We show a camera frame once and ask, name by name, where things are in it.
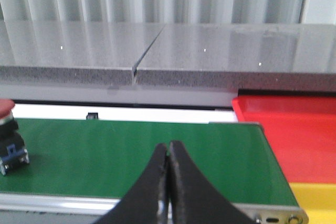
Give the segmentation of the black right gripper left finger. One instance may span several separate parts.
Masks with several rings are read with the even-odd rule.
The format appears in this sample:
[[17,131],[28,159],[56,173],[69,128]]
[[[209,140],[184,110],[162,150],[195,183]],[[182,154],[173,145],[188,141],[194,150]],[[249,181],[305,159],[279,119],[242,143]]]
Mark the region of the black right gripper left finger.
[[158,144],[134,185],[95,223],[167,223],[167,148]]

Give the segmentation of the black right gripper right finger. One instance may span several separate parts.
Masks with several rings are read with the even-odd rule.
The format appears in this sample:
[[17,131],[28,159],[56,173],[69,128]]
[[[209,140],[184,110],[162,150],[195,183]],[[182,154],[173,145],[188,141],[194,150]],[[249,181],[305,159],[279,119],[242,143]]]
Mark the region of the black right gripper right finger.
[[254,223],[208,181],[181,141],[169,152],[173,223]]

